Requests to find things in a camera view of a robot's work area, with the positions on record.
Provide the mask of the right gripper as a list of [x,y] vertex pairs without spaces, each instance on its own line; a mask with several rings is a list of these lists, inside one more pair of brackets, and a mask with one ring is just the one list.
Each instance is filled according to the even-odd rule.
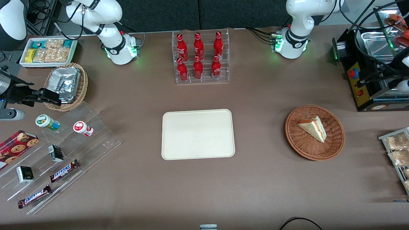
[[32,82],[26,82],[8,72],[7,66],[1,67],[1,106],[7,104],[22,104],[34,107],[35,102],[50,103],[57,106],[61,105],[59,94],[41,88],[32,90],[29,86],[34,85]]

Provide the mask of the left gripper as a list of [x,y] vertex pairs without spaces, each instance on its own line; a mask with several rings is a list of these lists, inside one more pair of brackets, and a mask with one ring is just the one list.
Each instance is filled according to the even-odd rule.
[[374,84],[374,82],[392,79],[392,80],[408,80],[409,69],[403,60],[408,58],[409,48],[405,48],[403,51],[395,55],[393,60],[387,64],[386,69],[378,68],[376,70],[377,75],[359,75],[357,80],[357,87],[361,88],[368,84]]

